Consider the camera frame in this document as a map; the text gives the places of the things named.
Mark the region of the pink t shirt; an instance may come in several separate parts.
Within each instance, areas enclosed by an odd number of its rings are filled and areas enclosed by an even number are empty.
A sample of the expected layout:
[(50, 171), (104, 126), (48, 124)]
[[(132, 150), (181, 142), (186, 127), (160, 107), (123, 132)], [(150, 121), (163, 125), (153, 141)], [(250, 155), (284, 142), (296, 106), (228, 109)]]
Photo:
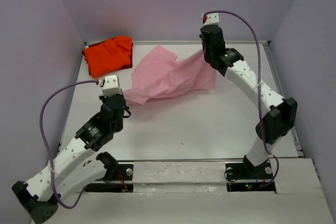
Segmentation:
[(178, 61), (176, 54), (157, 45), (136, 66), (132, 87), (123, 95), (130, 103), (144, 105), (152, 99), (210, 89), (215, 83), (216, 71), (204, 60), (202, 50)]

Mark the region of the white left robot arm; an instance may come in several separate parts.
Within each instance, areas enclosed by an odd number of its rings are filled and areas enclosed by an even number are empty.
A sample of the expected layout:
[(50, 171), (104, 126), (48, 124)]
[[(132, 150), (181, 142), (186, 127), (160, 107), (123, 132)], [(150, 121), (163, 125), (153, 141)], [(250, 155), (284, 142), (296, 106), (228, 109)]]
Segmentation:
[(65, 200), (92, 181), (111, 179), (118, 172), (118, 161), (99, 150), (123, 129), (124, 113), (129, 108), (121, 94), (100, 99), (100, 111), (76, 132), (52, 165), (12, 186), (34, 223), (48, 221), (59, 207), (58, 199)]

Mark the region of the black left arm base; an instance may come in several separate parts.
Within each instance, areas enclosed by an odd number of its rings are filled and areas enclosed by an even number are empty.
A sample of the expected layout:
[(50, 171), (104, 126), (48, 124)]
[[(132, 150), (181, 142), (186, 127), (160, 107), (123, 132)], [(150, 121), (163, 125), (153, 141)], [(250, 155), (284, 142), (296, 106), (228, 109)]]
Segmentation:
[(87, 193), (132, 193), (133, 163), (119, 163), (117, 170), (86, 186)]

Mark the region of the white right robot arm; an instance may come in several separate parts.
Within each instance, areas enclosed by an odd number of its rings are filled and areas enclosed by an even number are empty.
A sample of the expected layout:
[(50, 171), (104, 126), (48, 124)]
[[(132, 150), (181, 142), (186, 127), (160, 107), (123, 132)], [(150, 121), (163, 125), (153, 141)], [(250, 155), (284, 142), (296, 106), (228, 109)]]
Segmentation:
[(253, 178), (260, 173), (279, 140), (294, 127), (298, 104), (294, 98), (286, 99), (258, 81), (244, 57), (236, 49), (225, 46), (218, 25), (205, 25), (200, 31), (205, 61), (234, 83), (261, 114), (255, 127), (257, 138), (241, 166), (243, 174)]

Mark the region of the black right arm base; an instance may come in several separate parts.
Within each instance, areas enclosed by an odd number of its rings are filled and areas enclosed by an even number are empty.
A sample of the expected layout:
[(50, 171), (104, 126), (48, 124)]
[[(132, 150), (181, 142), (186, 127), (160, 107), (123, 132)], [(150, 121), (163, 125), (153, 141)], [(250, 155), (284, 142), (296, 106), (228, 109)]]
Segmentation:
[(275, 182), (271, 182), (273, 172), (270, 162), (266, 162), (257, 171), (250, 172), (243, 163), (226, 163), (224, 178), (227, 181), (226, 189), (229, 193), (270, 191), (276, 192)]

